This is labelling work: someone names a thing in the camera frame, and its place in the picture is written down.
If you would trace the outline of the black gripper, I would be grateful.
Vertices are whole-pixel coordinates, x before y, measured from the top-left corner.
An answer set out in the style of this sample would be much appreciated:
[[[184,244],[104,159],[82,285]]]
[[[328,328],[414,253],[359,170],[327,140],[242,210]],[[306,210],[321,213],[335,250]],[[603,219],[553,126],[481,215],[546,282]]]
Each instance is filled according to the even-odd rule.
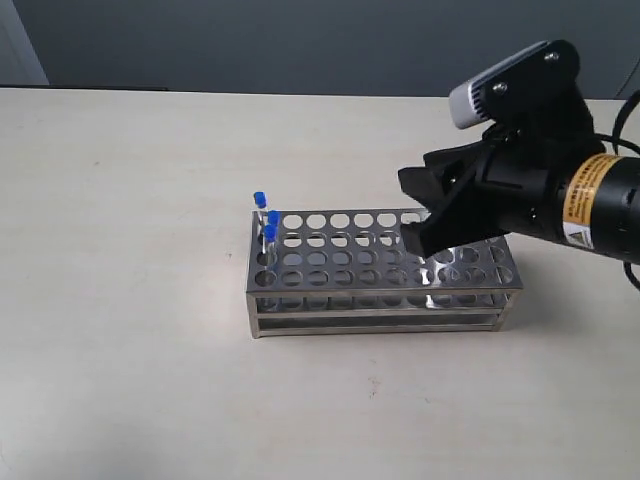
[[[445,249],[519,233],[636,263],[639,160],[575,142],[484,139],[427,152],[398,171],[402,192],[429,216],[401,226],[407,252]]]

